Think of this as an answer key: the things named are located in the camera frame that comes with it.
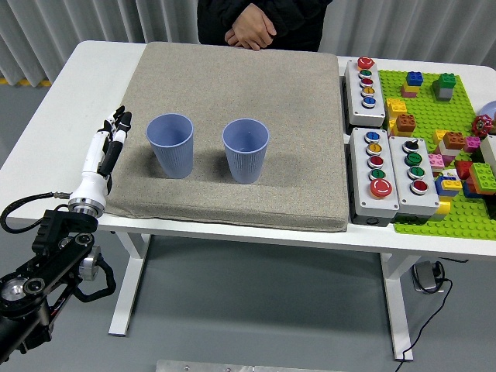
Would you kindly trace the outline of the person's left hand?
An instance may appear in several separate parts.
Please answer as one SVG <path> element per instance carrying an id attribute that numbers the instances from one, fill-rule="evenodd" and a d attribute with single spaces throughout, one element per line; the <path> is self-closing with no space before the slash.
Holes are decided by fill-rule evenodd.
<path id="1" fill-rule="evenodd" d="M 265 40 L 277 35 L 274 24 L 255 4 L 250 3 L 237 17 L 232 29 L 239 40 Z"/>

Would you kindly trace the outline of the person's right hand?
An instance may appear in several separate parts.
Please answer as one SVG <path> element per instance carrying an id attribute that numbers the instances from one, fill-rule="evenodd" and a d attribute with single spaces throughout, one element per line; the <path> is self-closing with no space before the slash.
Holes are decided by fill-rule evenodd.
<path id="1" fill-rule="evenodd" d="M 259 37 L 255 32 L 243 29 L 230 29 L 225 34 L 225 42 L 231 47 L 242 47 L 248 50 L 260 50 Z"/>

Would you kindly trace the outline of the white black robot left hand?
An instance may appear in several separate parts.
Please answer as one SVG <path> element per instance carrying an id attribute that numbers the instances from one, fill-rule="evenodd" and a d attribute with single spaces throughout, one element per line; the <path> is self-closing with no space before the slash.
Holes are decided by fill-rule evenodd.
<path id="1" fill-rule="evenodd" d="M 122 105 L 93 135 L 84 161 L 81 183 L 69 197 L 68 208 L 71 212 L 98 218 L 105 211 L 106 198 L 112 188 L 111 174 L 131 129 L 131 120 L 131 112 L 127 112 Z"/>

